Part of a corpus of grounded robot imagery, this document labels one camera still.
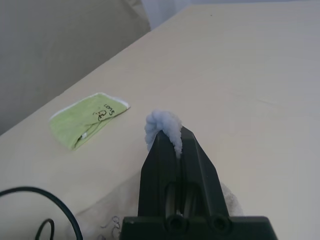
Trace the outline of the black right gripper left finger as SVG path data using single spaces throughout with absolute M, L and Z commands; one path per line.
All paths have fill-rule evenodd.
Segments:
M 168 218 L 179 213 L 179 159 L 169 137 L 160 131 L 143 163 L 138 216 Z

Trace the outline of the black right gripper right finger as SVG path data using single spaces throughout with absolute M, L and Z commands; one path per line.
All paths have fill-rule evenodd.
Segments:
M 181 129 L 181 140 L 183 215 L 228 217 L 229 212 L 215 166 L 195 135 L 186 127 Z

